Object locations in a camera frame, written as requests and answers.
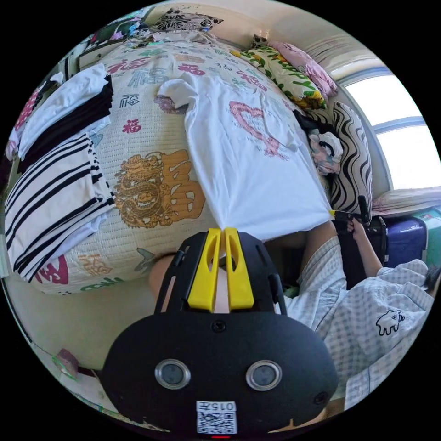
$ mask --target qr code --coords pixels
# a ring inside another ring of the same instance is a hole
[[[198,433],[237,433],[236,413],[198,412]]]

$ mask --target pink pillow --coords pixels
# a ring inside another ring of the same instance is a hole
[[[289,43],[281,43],[280,41],[270,41],[268,45],[280,52],[282,57],[294,68],[307,75],[317,86],[325,100],[329,96],[337,95],[338,88],[333,79],[306,52]]]

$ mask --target yellow floral pillow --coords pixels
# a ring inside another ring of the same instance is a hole
[[[264,46],[249,51],[231,51],[233,55],[258,68],[302,109],[326,109],[326,101],[317,86],[299,72],[272,47]]]

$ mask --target floor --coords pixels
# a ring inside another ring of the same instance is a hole
[[[56,355],[67,349],[80,366],[101,369],[118,335],[137,320],[151,315],[155,300],[145,277],[64,296],[43,294],[20,277],[5,279],[11,303],[31,340]]]

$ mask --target purple suitcase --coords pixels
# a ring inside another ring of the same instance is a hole
[[[401,263],[422,259],[426,248],[424,222],[416,218],[384,219],[387,227],[387,255],[384,263],[395,268]]]

